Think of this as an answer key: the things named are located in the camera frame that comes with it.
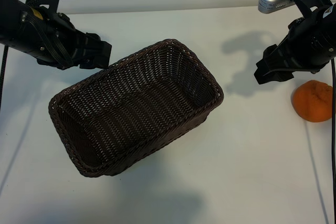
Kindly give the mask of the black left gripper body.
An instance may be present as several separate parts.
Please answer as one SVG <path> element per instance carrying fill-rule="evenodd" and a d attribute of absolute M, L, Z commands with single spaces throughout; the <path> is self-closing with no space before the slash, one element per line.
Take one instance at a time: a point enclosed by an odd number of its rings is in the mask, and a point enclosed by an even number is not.
<path fill-rule="evenodd" d="M 62 13 L 48 13 L 49 66 L 66 70 L 83 68 L 88 63 L 84 48 L 87 35 L 75 29 L 70 18 Z"/>

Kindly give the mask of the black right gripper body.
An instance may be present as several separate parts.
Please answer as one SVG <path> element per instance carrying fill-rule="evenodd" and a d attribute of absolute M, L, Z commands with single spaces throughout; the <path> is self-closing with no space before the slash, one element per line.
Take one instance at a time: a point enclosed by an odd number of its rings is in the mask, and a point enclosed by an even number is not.
<path fill-rule="evenodd" d="M 275 49 L 275 72 L 319 72 L 318 53 L 312 41 L 317 23 L 315 16 L 290 23 L 288 35 Z"/>

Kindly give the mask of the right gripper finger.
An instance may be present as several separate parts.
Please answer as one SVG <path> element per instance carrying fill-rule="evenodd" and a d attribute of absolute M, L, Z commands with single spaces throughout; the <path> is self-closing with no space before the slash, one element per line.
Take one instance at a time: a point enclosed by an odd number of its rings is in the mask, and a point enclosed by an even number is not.
<path fill-rule="evenodd" d="M 269 71 L 268 66 L 264 62 L 258 62 L 256 66 L 257 70 L 254 73 L 254 77 L 258 84 L 266 84 L 273 81 L 285 82 L 293 78 L 291 72 Z"/>
<path fill-rule="evenodd" d="M 280 64 L 282 59 L 277 52 L 278 46 L 276 44 L 267 47 L 263 52 L 263 57 L 257 64 Z"/>

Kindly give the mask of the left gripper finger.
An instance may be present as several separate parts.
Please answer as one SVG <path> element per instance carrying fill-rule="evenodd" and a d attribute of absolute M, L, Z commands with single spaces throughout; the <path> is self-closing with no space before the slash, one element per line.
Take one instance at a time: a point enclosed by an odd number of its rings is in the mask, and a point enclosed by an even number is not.
<path fill-rule="evenodd" d="M 80 69 L 107 69 L 109 66 L 110 53 L 103 52 L 94 55 L 80 64 Z"/>
<path fill-rule="evenodd" d="M 100 36 L 95 33 L 86 33 L 85 48 L 93 50 L 97 54 L 110 54 L 112 50 L 112 46 L 101 40 Z"/>

